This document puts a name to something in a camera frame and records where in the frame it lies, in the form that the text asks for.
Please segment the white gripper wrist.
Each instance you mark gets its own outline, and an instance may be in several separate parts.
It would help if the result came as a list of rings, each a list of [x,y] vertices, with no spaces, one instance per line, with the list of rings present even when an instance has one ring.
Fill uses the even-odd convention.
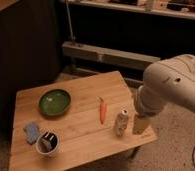
[[[154,95],[144,87],[139,87],[134,96],[134,106],[138,115],[134,117],[133,133],[142,134],[149,126],[149,119],[157,114],[154,107]]]

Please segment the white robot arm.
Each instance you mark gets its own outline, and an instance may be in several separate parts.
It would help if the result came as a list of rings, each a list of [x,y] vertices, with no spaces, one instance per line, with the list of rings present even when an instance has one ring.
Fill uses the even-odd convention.
[[[195,113],[195,56],[182,54],[150,64],[143,84],[134,95],[135,117],[132,133],[142,134],[149,117],[159,114],[168,103]]]

